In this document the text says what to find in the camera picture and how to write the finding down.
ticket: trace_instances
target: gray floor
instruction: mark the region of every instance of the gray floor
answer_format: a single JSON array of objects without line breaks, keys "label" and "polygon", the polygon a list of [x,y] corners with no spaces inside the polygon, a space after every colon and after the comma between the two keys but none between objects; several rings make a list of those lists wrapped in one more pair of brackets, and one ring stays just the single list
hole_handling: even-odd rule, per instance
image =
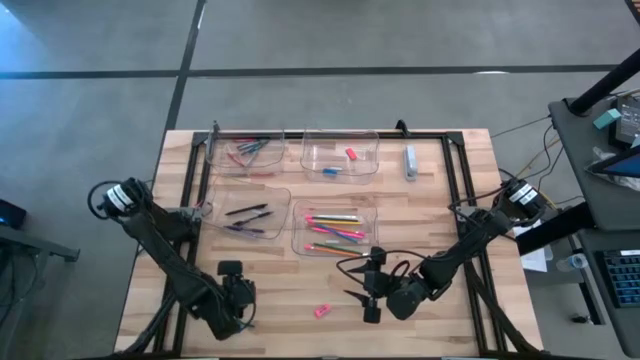
[{"label": "gray floor", "polygon": [[[3,1],[0,71],[177,69],[195,4]],[[640,46],[639,35],[622,0],[211,0],[192,68],[610,64]],[[549,101],[579,95],[602,75],[190,79],[177,128],[213,119],[236,129],[385,128],[404,119],[413,128],[496,133],[546,115]],[[0,198],[29,210],[30,233],[82,248],[76,264],[50,262],[15,358],[111,351],[135,244],[94,219],[85,196],[101,180],[153,176],[174,86],[0,80]],[[638,86],[636,77],[625,88]],[[500,166],[520,170],[541,150],[548,124],[496,138]],[[543,187],[555,200],[579,194],[564,156]],[[577,286],[531,294],[547,350],[624,358],[609,326],[568,322],[584,311]]]}]

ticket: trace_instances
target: black desk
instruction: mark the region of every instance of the black desk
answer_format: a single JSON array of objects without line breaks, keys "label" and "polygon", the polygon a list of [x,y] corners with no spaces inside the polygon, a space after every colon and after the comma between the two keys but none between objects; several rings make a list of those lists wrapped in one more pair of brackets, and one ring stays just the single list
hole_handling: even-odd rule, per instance
[{"label": "black desk", "polygon": [[593,147],[618,153],[609,146],[608,130],[598,130],[593,121],[610,108],[611,101],[596,104],[589,116],[578,117],[562,102],[549,104],[551,120],[558,131],[567,158],[578,180],[585,202],[565,211],[518,237],[521,254],[566,237],[584,228],[606,231],[640,230],[640,192],[609,183],[587,173],[584,168],[593,161]]},{"label": "black desk", "polygon": [[635,248],[640,249],[640,232],[580,230],[577,233],[577,238],[589,261],[593,278],[600,294],[602,294],[602,302],[609,313],[611,324],[622,350],[629,357],[640,357],[640,308],[618,309],[613,305],[605,279],[597,268],[599,265],[595,257],[597,251],[632,249],[634,244]]}]

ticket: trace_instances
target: pink eraser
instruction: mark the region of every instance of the pink eraser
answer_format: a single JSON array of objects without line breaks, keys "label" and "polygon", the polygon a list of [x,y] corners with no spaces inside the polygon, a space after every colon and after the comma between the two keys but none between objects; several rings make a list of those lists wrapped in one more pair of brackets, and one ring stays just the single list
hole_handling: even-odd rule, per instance
[{"label": "pink eraser", "polygon": [[316,318],[320,319],[321,317],[327,315],[329,311],[331,311],[331,306],[329,306],[329,304],[324,304],[315,309],[313,313],[316,314]]},{"label": "pink eraser", "polygon": [[355,151],[353,151],[353,149],[352,149],[352,148],[347,148],[347,156],[348,156],[348,157],[349,157],[349,159],[351,159],[351,160],[355,160],[355,159],[357,159],[357,158],[358,158],[358,157],[356,156],[356,152],[355,152]]}]

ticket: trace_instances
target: plastic tray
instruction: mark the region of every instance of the plastic tray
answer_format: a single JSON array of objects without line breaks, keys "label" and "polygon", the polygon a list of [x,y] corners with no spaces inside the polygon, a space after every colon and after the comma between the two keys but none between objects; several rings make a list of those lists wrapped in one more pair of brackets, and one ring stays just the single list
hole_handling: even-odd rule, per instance
[{"label": "plastic tray", "polygon": [[[202,206],[204,223],[234,235],[257,239],[275,239],[282,231],[291,203],[289,190],[220,176],[209,191],[211,195]],[[267,204],[267,206],[261,210],[225,215],[228,212],[258,204]],[[264,233],[235,231],[225,227],[267,211],[273,213],[244,225],[245,228],[264,230]]]},{"label": "plastic tray", "polygon": [[[264,141],[258,151],[247,153],[239,146]],[[218,174],[226,176],[273,175],[282,172],[284,156],[284,131],[261,134],[260,138],[246,139],[241,134],[218,134],[206,159]]]},{"label": "plastic tray", "polygon": [[[326,226],[360,231],[364,237],[358,240],[357,244],[354,244],[352,241],[343,239],[337,235],[313,231],[312,227],[308,225],[306,217],[314,215],[356,215],[362,223],[361,225],[326,224]],[[293,207],[293,238],[291,239],[291,247],[293,251],[299,255],[342,257],[343,255],[305,249],[305,245],[307,244],[327,244],[327,240],[329,240],[333,243],[327,245],[339,246],[360,253],[368,253],[371,250],[371,246],[378,245],[377,219],[378,211],[373,205],[373,201],[371,201],[371,206],[322,204],[312,203],[306,200],[298,201]]]},{"label": "plastic tray", "polygon": [[[311,181],[368,184],[378,171],[380,139],[374,131],[305,131],[300,165]],[[351,160],[347,150],[357,158]],[[327,174],[325,169],[339,169]]]}]

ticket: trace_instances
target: wooden table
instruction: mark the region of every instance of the wooden table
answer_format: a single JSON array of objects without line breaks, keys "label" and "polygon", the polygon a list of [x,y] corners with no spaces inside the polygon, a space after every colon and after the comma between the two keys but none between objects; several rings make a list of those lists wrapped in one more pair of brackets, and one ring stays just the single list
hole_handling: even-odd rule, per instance
[{"label": "wooden table", "polygon": [[[463,130],[476,194],[496,189],[500,178],[489,132]],[[154,185],[155,200],[163,207],[178,207],[192,131],[169,131]],[[419,177],[409,183],[403,176],[402,150],[406,143],[416,147]],[[301,141],[289,140],[284,172],[271,178],[250,181],[291,191],[293,205],[300,200],[350,202],[368,193],[378,207],[380,246],[387,250],[409,249],[428,255],[457,241],[450,203],[442,145],[434,140],[381,140],[380,168],[368,185],[310,183],[300,167]],[[198,161],[202,164],[202,155]],[[456,172],[460,194],[465,197],[457,156]],[[194,189],[199,184],[196,173]],[[195,203],[195,193],[191,205]],[[480,201],[489,206],[491,198]],[[216,274],[220,260],[242,260],[245,277],[256,283],[258,308],[255,328],[219,342],[204,321],[187,321],[183,356],[291,357],[291,356],[469,356],[477,354],[471,313],[462,270],[451,288],[436,302],[423,302],[408,320],[393,318],[380,302],[380,324],[362,322],[363,309],[342,290],[362,292],[359,286],[335,268],[335,258],[308,258],[291,249],[289,217],[275,240],[248,241],[203,224],[196,265]],[[498,301],[527,340],[542,348],[529,291],[516,245],[504,238],[487,249]],[[389,256],[385,270],[405,256]],[[138,257],[116,341],[116,350],[126,348],[158,309],[165,276],[148,255]],[[313,310],[331,304],[332,312],[316,320]],[[483,312],[487,335],[490,321]],[[169,326],[167,347],[173,338]]]}]

